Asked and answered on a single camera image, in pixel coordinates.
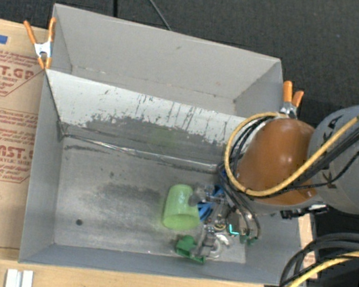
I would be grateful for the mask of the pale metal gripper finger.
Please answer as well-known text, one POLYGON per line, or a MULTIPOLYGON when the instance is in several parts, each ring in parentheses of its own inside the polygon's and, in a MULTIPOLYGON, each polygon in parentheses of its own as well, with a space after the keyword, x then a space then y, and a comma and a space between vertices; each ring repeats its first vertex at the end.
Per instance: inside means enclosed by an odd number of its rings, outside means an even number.
POLYGON ((192 249, 192 258, 204 260, 209 256, 215 242, 215 230, 213 227, 204 226, 195 248, 192 249))
POLYGON ((197 207, 199 209, 204 208, 206 205, 212 203, 213 195, 215 191, 214 185, 198 183, 193 187, 192 194, 190 194, 188 204, 189 206, 197 207))

